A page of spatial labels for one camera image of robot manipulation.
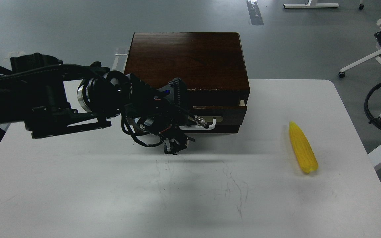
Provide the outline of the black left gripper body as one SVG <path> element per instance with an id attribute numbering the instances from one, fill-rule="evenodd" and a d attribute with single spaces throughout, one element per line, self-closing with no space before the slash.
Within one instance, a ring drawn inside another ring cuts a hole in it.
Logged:
<path id="1" fill-rule="evenodd" d="M 119 76 L 121 129 L 130 136 L 184 136 L 189 123 L 186 83 L 176 77 L 156 89 L 134 74 Z"/>

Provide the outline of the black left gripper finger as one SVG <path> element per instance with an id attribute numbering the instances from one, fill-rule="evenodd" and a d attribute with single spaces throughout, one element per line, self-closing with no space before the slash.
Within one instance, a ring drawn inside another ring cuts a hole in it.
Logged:
<path id="1" fill-rule="evenodd" d="M 178 128 L 180 129 L 209 129 L 210 125 L 207 121 L 197 115 L 190 113 L 189 111 L 178 107 Z"/>
<path id="2" fill-rule="evenodd" d="M 187 136 L 180 128 L 167 128 L 163 131 L 164 153 L 176 155 L 188 147 L 189 142 L 195 139 Z"/>

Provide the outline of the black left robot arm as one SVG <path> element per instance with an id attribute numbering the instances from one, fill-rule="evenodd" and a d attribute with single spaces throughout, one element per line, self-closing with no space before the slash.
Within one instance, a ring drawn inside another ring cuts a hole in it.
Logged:
<path id="1" fill-rule="evenodd" d="M 183 128 L 216 126 L 190 112 L 187 86 L 178 77 L 156 89 L 99 61 L 80 66 L 34 53 L 10 62 L 11 69 L 0 66 L 0 124 L 24 122 L 34 139 L 107 128 L 120 115 L 134 142 L 163 145 L 165 154 L 176 155 L 194 141 Z"/>

